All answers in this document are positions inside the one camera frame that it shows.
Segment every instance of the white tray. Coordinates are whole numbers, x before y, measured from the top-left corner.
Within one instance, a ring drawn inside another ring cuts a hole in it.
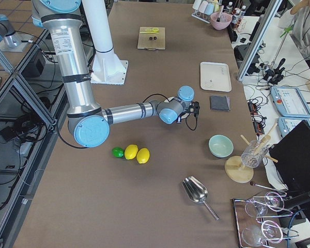
[[[232,90],[228,65],[223,63],[202,62],[200,64],[200,84],[204,90]]]

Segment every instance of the lemon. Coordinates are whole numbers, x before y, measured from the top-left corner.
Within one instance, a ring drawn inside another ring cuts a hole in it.
[[[124,156],[126,159],[134,159],[138,153],[137,145],[128,145],[125,149]]]
[[[145,164],[148,162],[150,157],[150,152],[147,148],[142,148],[136,155],[136,159],[139,164]]]

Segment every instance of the glass cup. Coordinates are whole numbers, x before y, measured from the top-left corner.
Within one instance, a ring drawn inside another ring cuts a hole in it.
[[[269,151],[267,146],[260,147],[259,141],[251,141],[241,155],[242,164],[256,168]]]

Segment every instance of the table surface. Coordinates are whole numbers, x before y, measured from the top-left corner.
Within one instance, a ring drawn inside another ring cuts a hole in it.
[[[238,156],[245,149],[240,134],[252,140],[255,133],[226,30],[214,30],[192,12],[189,4],[115,3],[109,21],[115,53],[129,61],[126,82],[92,88],[108,108],[154,93],[175,96],[180,86],[190,85],[200,103],[196,131],[151,117],[111,126],[109,138],[97,148],[76,150],[58,140],[14,247],[238,247],[231,200],[260,189],[229,179],[226,158],[214,157],[208,140],[228,136],[232,155]],[[140,26],[165,27],[166,50],[138,50]],[[202,61],[228,64],[231,92],[200,88]],[[231,111],[212,111],[210,95],[228,95]],[[189,124],[194,125],[192,118]],[[66,125],[61,134],[73,143]],[[149,162],[111,155],[113,147],[130,144],[147,147]],[[253,180],[268,184],[263,167],[254,171]],[[187,176],[208,188],[208,203],[219,221],[189,200],[181,184]]]
[[[243,29],[239,30],[240,38],[245,37],[249,40],[249,35],[258,20],[258,17],[245,17],[246,20],[245,26]],[[263,54],[260,55],[260,62],[263,63],[271,63],[273,61],[276,52],[280,46],[282,38],[280,36],[283,34],[283,29],[278,27],[279,18],[274,18],[269,26],[268,31],[265,33],[263,37],[263,41],[266,44],[263,49]],[[293,40],[288,35],[283,43],[283,46],[278,54],[278,57],[275,61],[275,68],[279,61],[282,58],[286,58],[283,67],[285,67],[285,71],[283,75],[285,76],[282,81],[278,83],[278,86],[292,86],[298,87],[301,90],[301,93],[304,99],[307,102],[310,102],[310,91],[307,87],[307,84],[310,83],[310,69],[303,59],[301,53],[295,46]],[[245,76],[243,78],[243,85],[246,99],[252,99],[256,97],[262,97],[264,102],[266,101],[265,96],[269,95],[269,90],[259,90],[260,86],[266,86],[264,80],[260,80],[262,76],[260,76],[262,72],[259,74],[254,73],[253,76]],[[264,128],[265,133],[267,133],[270,128],[277,122],[278,117],[280,117],[280,113],[277,111],[273,99],[271,96],[268,96],[269,103],[263,105],[259,112],[266,116],[266,127]],[[277,127],[271,133],[271,143],[276,144],[282,139],[279,128]],[[278,178],[276,168],[272,161],[267,162],[266,166],[267,176],[269,182],[276,187],[277,189],[283,189],[285,186],[281,183],[281,180]],[[303,240],[305,238],[310,237],[310,223],[307,220],[306,223],[300,224],[298,226],[294,226],[294,229],[297,229],[300,233],[300,236],[292,239],[292,243]]]

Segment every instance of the light blue bowl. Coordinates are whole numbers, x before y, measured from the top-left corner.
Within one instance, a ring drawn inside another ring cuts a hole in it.
[[[209,149],[218,158],[224,158],[232,154],[233,143],[223,135],[215,135],[209,140]]]

